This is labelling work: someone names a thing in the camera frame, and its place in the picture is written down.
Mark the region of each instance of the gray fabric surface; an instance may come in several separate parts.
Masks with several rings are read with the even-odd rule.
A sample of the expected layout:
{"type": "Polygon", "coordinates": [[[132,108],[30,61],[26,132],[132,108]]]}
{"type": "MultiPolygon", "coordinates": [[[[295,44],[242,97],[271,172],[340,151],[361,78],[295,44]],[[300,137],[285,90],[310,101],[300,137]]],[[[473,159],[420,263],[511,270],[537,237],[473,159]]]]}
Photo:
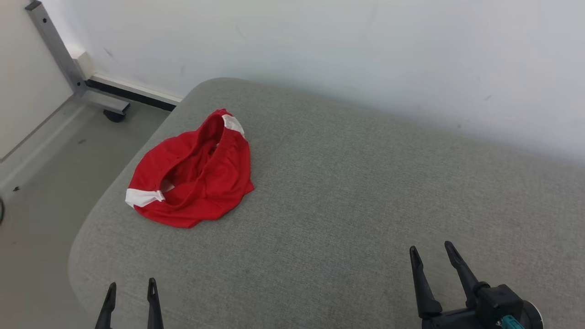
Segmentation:
{"type": "Polygon", "coordinates": [[[199,85],[91,211],[71,285],[113,328],[420,328],[408,248],[444,310],[464,306],[451,240],[478,279],[506,283],[549,328],[582,328],[585,170],[244,80],[199,85]],[[175,229],[124,202],[144,153],[217,108],[240,121],[256,190],[219,221],[175,229]]]}

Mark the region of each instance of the white wall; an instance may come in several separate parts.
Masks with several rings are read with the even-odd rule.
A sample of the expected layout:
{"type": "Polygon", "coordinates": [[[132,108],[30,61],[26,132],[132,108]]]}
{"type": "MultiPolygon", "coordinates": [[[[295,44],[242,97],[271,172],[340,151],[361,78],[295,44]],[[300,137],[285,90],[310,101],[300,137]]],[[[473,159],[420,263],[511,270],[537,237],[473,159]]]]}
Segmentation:
{"type": "Polygon", "coordinates": [[[25,11],[28,4],[0,1],[0,160],[73,93],[25,11]]]}
{"type": "Polygon", "coordinates": [[[99,73],[147,88],[289,85],[585,162],[582,0],[49,1],[99,73]]]}

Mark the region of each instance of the black baseboard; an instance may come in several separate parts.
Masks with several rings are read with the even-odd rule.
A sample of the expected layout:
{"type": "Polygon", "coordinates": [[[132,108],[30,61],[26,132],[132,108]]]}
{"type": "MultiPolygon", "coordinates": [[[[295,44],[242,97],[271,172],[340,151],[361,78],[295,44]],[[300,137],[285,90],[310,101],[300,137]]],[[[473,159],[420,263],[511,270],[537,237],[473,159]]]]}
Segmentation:
{"type": "Polygon", "coordinates": [[[103,92],[107,92],[108,94],[112,94],[112,95],[116,95],[116,96],[120,96],[123,98],[127,98],[129,100],[132,101],[137,101],[137,102],[141,102],[143,104],[146,105],[150,105],[150,106],[154,106],[157,108],[161,108],[165,111],[172,111],[175,109],[176,105],[173,104],[169,104],[163,101],[159,101],[159,100],[155,100],[154,98],[150,98],[150,97],[146,97],[146,96],[142,96],[139,95],[135,92],[131,92],[128,90],[124,90],[124,89],[120,89],[118,87],[114,87],[111,85],[107,85],[105,83],[100,83],[94,80],[87,80],[85,82],[85,84],[87,85],[87,87],[89,88],[95,88],[97,90],[101,90],[103,92]]]}

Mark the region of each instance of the metal frame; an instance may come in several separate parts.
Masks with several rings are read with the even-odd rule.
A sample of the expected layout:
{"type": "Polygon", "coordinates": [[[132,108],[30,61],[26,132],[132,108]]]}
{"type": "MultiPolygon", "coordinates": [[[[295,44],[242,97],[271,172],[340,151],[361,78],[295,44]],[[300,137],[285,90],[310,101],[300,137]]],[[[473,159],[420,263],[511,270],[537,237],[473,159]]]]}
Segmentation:
{"type": "Polygon", "coordinates": [[[42,2],[34,0],[25,7],[25,10],[29,13],[45,44],[47,44],[71,90],[73,90],[73,94],[86,104],[96,105],[107,111],[125,115],[126,109],[130,106],[129,102],[105,95],[85,85],[79,68],[71,58],[71,55],[69,55],[69,51],[65,47],[63,40],[61,40],[42,2]]]}

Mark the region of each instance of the caster wheel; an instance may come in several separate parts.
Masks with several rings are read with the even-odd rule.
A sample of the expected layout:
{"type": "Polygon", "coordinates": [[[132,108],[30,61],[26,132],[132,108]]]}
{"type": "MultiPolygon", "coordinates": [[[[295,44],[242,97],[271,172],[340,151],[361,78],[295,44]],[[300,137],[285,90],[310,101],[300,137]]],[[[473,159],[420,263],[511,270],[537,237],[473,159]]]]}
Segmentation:
{"type": "Polygon", "coordinates": [[[122,122],[122,120],[126,118],[126,115],[124,114],[118,114],[116,112],[108,111],[107,109],[104,110],[104,115],[108,120],[116,123],[122,122]]]}

